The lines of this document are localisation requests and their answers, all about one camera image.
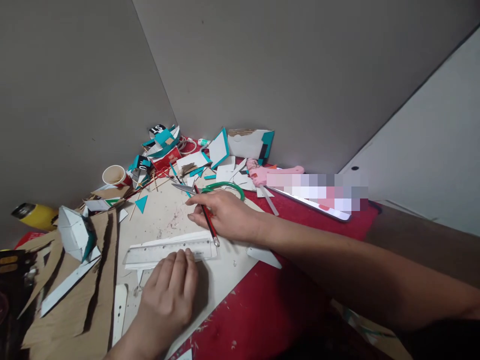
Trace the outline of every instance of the red tablecloth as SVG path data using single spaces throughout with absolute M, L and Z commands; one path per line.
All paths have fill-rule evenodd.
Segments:
M 264 198 L 250 191 L 245 196 L 271 213 Z M 360 241 L 378 214 L 369 206 L 341 223 L 281 195 L 272 202 L 283 219 Z M 318 324 L 329 297 L 288 260 L 277 258 L 282 269 L 259 261 L 171 359 L 190 347 L 195 360 L 270 359 Z

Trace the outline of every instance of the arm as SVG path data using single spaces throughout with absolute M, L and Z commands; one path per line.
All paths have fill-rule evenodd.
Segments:
M 380 325 L 406 331 L 445 318 L 480 319 L 480 290 L 387 250 L 259 213 L 227 191 L 186 204 L 207 205 L 220 235 L 283 255 L 330 296 Z M 207 226 L 201 209 L 189 218 Z
M 154 360 L 165 353 L 190 322 L 197 279 L 190 249 L 161 260 L 143 288 L 135 319 L 105 360 Z

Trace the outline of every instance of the ruler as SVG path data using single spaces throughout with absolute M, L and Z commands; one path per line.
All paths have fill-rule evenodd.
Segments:
M 167 257 L 168 254 L 180 249 L 190 248 L 195 260 L 204 260 L 216 256 L 212 255 L 212 240 L 210 238 L 184 240 L 166 244 L 131 247 L 126 252 L 123 264 L 157 263 Z

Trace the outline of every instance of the yellow container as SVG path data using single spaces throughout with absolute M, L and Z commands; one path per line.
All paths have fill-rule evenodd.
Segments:
M 54 210 L 48 206 L 26 202 L 18 206 L 11 214 L 22 223 L 45 231 L 55 230 L 56 226 L 53 223 L 59 217 L 58 209 Z

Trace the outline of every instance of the white cup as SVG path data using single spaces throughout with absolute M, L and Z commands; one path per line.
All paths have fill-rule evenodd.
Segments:
M 107 185 L 113 185 L 117 188 L 132 185 L 132 179 L 120 165 L 112 165 L 105 169 L 101 179 Z

